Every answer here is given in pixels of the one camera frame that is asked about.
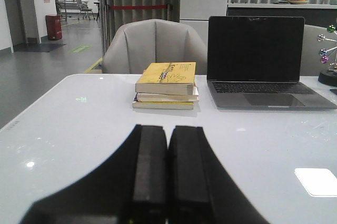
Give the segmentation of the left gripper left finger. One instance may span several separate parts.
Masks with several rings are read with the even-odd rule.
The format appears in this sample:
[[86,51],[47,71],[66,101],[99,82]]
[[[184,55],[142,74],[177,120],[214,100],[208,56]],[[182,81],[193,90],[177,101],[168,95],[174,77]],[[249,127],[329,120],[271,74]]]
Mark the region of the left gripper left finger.
[[36,201],[21,223],[166,223],[166,135],[137,124],[92,172]]

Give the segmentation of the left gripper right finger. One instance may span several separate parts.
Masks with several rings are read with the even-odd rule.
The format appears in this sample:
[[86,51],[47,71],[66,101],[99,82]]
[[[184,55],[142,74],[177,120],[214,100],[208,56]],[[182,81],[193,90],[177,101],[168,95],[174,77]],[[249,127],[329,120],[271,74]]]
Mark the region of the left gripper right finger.
[[176,126],[168,148],[169,223],[267,223],[222,166],[202,127]]

